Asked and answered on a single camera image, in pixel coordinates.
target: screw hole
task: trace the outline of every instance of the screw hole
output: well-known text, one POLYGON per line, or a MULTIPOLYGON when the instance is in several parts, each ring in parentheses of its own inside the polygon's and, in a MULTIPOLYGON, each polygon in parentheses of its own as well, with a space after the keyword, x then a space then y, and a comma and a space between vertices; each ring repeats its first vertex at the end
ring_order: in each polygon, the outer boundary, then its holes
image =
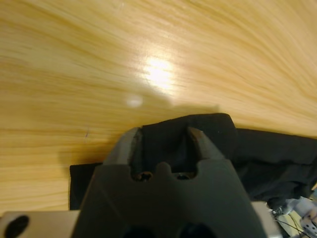
POLYGON ((5 238, 17 238, 29 225, 29 217, 20 216, 9 223, 4 232, 5 238))
POLYGON ((179 179, 179 180, 189 180, 189 177, 187 175, 178 175, 177 179, 179 179))
POLYGON ((136 181, 138 182, 147 182, 153 177, 151 172, 142 172, 136 175, 136 181))

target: wooden table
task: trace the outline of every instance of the wooden table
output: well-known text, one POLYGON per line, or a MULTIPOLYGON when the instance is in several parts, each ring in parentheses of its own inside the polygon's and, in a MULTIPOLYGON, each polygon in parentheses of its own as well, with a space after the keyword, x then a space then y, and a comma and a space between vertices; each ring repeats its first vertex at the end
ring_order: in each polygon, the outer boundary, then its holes
POLYGON ((317 137, 314 0, 1 0, 0 214, 68 208, 121 133, 224 112, 317 137))

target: black cloth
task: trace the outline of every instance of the black cloth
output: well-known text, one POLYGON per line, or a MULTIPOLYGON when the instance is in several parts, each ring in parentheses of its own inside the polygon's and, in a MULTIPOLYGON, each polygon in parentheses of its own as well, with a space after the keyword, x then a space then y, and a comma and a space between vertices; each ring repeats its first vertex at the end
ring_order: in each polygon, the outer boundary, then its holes
MULTIPOLYGON (((196 149, 188 127, 202 130, 231 160, 252 201, 266 201, 272 209, 287 198, 308 197, 317 182, 317 140, 272 132, 236 129, 227 114, 190 115, 142 127, 144 171, 160 162, 172 171, 196 169, 196 149)), ((70 209, 79 209, 93 165, 70 167, 70 209)))

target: black fabric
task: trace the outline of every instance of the black fabric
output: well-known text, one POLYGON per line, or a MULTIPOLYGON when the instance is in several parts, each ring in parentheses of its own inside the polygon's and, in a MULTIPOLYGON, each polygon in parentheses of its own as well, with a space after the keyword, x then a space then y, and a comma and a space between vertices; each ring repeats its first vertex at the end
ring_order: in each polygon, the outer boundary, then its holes
MULTIPOLYGON (((174 173, 194 171, 196 150, 189 126, 202 130, 231 160, 253 201, 266 201, 274 209, 286 198, 308 197, 317 182, 317 140, 236 129, 227 114, 190 115, 143 126, 144 170, 154 172, 165 161, 174 173)), ((71 166, 71 210, 79 209, 96 165, 71 166)))

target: wire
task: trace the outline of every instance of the wire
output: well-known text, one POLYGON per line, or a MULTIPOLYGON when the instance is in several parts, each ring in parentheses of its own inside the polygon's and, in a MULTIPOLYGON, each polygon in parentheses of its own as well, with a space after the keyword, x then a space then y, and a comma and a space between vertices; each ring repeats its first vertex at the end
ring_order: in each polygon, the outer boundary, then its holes
MULTIPOLYGON (((290 224, 288 224, 288 223, 286 223, 286 222, 283 222, 283 221, 280 221, 280 220, 277 220, 277 219, 275 219, 275 221, 276 221, 276 222, 283 223, 283 224, 286 224, 286 225, 292 227, 293 229, 296 229, 297 231, 300 231, 299 229, 295 228, 294 226, 292 226, 292 225, 290 225, 290 224)), ((309 236, 307 233, 305 233, 305 232, 302 232, 302 233, 303 233, 304 235, 306 235, 307 237, 312 238, 312 237, 309 236)))
POLYGON ((293 216, 292 216, 291 214, 288 214, 288 215, 289 215, 289 217, 293 220, 293 222, 294 222, 294 224, 295 224, 295 226, 296 226, 296 230, 297 230, 297 232, 298 232, 299 238, 301 238, 301 233, 299 232, 299 229, 298 229, 298 227, 297 227, 297 223, 295 222, 295 219, 293 218, 293 216))

